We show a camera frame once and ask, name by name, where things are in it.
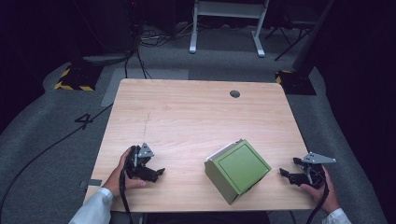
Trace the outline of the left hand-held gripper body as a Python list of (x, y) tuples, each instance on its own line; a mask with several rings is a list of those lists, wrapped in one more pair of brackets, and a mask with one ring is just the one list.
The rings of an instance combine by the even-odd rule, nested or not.
[(153, 156), (154, 153), (146, 143), (144, 143), (142, 146), (131, 146), (131, 150), (125, 161), (125, 169), (128, 177), (130, 179), (133, 177), (138, 177), (137, 173), (139, 169), (147, 167), (146, 165), (142, 165), (143, 158)]

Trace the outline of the grey slanted post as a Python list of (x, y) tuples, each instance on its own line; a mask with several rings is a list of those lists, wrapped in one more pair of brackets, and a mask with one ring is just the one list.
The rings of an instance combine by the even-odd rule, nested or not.
[(304, 61), (308, 56), (309, 50), (311, 49), (311, 47), (313, 46), (313, 43), (315, 42), (315, 39), (318, 35), (320, 27), (322, 26), (323, 22), (326, 20), (326, 17), (328, 16), (329, 11), (332, 8), (333, 2), (334, 2), (334, 0), (326, 0), (326, 5), (321, 10), (321, 13), (318, 17), (317, 24), (311, 30), (309, 37), (305, 41), (301, 51), (299, 52), (299, 54), (297, 55), (296, 59), (294, 60), (294, 62), (292, 64), (292, 68), (295, 71), (299, 71), (302, 69), (302, 67), (304, 65)]

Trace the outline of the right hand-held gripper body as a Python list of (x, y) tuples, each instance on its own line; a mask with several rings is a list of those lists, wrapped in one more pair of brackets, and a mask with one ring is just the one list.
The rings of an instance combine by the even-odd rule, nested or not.
[(329, 158), (318, 153), (309, 152), (302, 158), (306, 165), (301, 166), (303, 183), (315, 189), (320, 188), (325, 180), (325, 172), (322, 168), (324, 163), (336, 163), (335, 158)]

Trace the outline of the grey round stand base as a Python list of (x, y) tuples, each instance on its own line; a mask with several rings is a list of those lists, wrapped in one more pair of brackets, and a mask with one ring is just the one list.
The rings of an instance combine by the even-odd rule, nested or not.
[(132, 56), (131, 53), (106, 53), (102, 55), (84, 56), (83, 60), (91, 65), (107, 66), (125, 62)]

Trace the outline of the green box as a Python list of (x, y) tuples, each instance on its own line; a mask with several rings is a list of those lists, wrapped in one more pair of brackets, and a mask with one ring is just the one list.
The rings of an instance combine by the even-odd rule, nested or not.
[(233, 204), (272, 170), (247, 139), (216, 151), (206, 158), (204, 165), (205, 174), (227, 204)]

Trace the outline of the white metal stand frame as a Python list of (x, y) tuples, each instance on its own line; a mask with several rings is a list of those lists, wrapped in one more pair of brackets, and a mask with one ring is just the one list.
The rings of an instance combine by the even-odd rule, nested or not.
[(265, 56), (262, 42), (260, 41), (260, 33), (266, 11), (268, 9), (270, 0), (263, 0), (259, 4), (246, 3), (227, 3), (227, 2), (208, 2), (205, 0), (195, 0), (192, 13), (192, 33), (189, 52), (195, 53), (197, 50), (197, 36), (198, 36), (198, 17), (229, 17), (257, 20), (256, 30), (251, 32), (251, 37), (254, 42), (257, 54), (259, 57)]

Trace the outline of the black yellow striped base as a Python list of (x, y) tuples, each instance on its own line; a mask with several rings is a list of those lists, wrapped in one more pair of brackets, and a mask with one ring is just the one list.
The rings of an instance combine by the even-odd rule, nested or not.
[(101, 76), (103, 66), (91, 66), (77, 68), (69, 64), (62, 72), (59, 80), (54, 86), (55, 90), (69, 91), (94, 91), (97, 81)]
[(280, 84), (286, 94), (316, 95), (316, 91), (309, 79), (297, 72), (279, 70), (275, 72), (276, 83)]

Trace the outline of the person's left hand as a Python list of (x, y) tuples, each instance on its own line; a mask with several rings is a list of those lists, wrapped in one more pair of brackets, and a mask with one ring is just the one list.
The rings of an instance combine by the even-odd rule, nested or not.
[[(114, 197), (119, 197), (120, 196), (120, 174), (121, 171), (123, 170), (123, 166), (125, 163), (125, 160), (130, 152), (130, 149), (128, 148), (126, 151), (123, 152), (123, 154), (120, 156), (120, 161), (117, 167), (113, 170), (103, 187), (105, 189), (108, 189)], [(133, 178), (133, 179), (127, 179), (125, 181), (125, 187), (127, 189), (138, 189), (138, 188), (143, 188), (147, 185), (147, 182), (144, 180), (141, 180), (139, 178)]]

